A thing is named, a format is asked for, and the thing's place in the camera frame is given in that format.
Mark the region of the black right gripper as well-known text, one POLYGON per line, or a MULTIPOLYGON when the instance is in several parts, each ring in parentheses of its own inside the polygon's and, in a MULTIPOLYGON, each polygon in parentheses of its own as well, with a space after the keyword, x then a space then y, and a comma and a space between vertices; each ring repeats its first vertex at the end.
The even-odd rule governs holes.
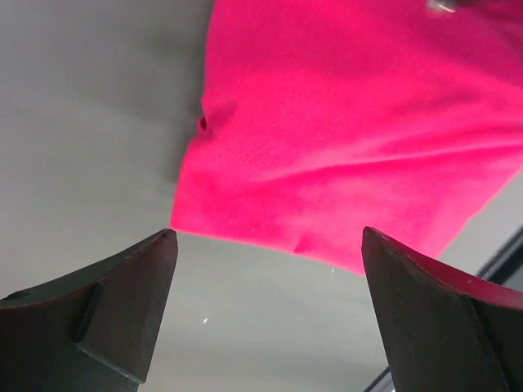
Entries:
POLYGON ((427 8, 434 12, 456 12, 459 8, 472 7, 478 0, 426 0, 427 8))

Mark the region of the magenta t shirt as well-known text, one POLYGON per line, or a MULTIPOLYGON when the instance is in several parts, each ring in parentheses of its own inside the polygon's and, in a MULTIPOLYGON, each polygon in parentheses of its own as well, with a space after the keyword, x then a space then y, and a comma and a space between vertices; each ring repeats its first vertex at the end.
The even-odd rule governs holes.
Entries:
POLYGON ((522 4, 217 1, 174 230, 356 274, 438 256, 522 169, 522 4))

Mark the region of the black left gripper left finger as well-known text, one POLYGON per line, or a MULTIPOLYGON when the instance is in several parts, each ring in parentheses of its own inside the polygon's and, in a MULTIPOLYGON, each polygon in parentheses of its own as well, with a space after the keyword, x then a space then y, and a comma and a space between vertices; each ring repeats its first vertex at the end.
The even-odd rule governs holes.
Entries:
POLYGON ((136 391, 146 382, 177 263, 158 233, 1 300, 3 391, 136 391))

